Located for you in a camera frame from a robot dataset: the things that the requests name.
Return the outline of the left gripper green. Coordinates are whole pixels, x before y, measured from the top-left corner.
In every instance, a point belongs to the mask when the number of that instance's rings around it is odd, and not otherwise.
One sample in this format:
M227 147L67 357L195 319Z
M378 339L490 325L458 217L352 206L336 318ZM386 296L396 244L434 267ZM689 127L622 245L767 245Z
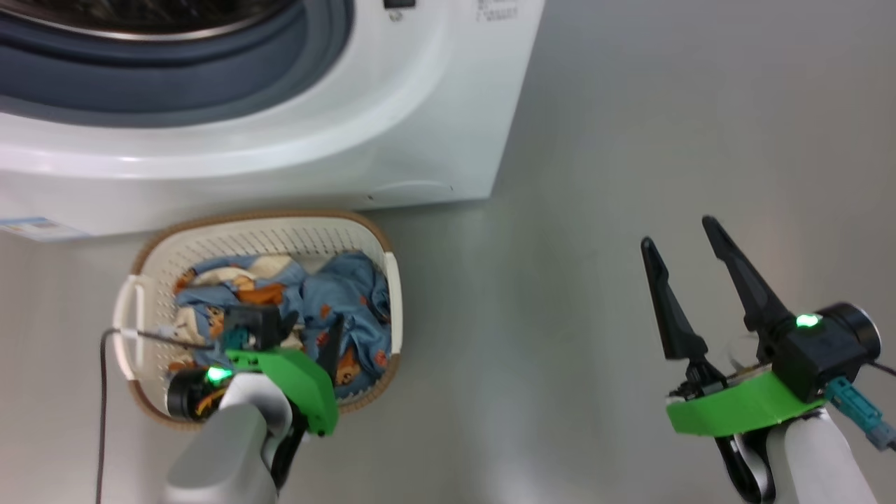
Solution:
M282 436L289 422L302 415L311 434L327 437L339 421L339 407L333 383L338 382L340 345L344 316L336 316L326 332L326 341L315 363L303 351L275 347L265 351L228 349L234 365L233 379L222 399L222 407L255 405L263 414L273 414L288 403L297 414L275 416L272 433Z

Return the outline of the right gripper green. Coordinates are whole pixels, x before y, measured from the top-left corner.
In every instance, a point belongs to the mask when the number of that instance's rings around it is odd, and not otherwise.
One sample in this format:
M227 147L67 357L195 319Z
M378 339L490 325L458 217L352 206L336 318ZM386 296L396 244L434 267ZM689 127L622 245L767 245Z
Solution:
M795 315L753 267L720 221L703 217L703 228L717 258L726 265L743 306L743 322L761 342L777 342ZM660 342L667 361L695 361L686 379L665 399L668 420L685 436L727 438L794 420L825 405L822 396L804 402L785 385L770 364L732 375L707 360L708 347L686 318L669 285L669 271L650 237L640 242Z

